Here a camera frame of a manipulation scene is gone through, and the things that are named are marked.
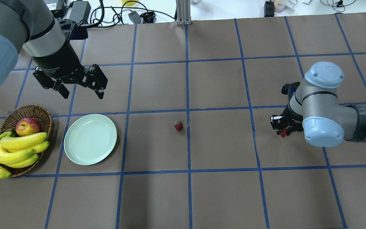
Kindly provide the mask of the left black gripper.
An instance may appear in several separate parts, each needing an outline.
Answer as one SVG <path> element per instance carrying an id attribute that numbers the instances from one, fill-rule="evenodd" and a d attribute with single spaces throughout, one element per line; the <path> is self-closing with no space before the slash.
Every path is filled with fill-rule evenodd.
<path id="1" fill-rule="evenodd" d="M 59 77 L 74 77 L 77 84 L 93 90 L 100 100 L 103 99 L 108 78 L 97 64 L 83 67 L 71 45 L 63 45 L 48 56 L 31 58 L 37 65 L 32 74 L 44 89 L 57 91 L 68 99 L 70 92 Z"/>

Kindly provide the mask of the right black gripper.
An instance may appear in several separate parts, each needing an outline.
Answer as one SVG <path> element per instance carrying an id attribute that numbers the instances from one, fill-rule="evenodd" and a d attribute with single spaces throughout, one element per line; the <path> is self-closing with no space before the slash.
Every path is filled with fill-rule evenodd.
<path id="1" fill-rule="evenodd" d="M 303 132 L 303 116 L 287 106 L 281 115 L 270 115 L 271 127 L 276 131 Z"/>

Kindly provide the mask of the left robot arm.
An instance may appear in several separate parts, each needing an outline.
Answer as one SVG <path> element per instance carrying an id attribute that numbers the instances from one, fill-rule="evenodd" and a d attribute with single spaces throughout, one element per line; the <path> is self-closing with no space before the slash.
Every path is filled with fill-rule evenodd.
<path id="1" fill-rule="evenodd" d="M 102 99 L 107 77 L 97 64 L 82 66 L 70 44 L 74 33 L 86 39 L 87 29 L 96 26 L 56 19 L 43 0 L 0 0 L 0 86 L 24 50 L 36 63 L 33 76 L 43 88 L 67 99 L 65 84 L 78 84 Z"/>

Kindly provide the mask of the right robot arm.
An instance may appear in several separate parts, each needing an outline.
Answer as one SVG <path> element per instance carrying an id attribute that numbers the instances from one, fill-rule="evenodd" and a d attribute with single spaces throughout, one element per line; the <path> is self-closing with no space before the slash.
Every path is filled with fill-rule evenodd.
<path id="1" fill-rule="evenodd" d="M 338 65 L 319 61 L 302 82 L 285 84 L 281 93 L 288 96 L 288 104 L 280 115 L 270 116 L 276 134 L 303 132 L 306 142 L 320 148 L 343 141 L 366 143 L 366 106 L 339 104 L 337 88 L 344 78 Z"/>

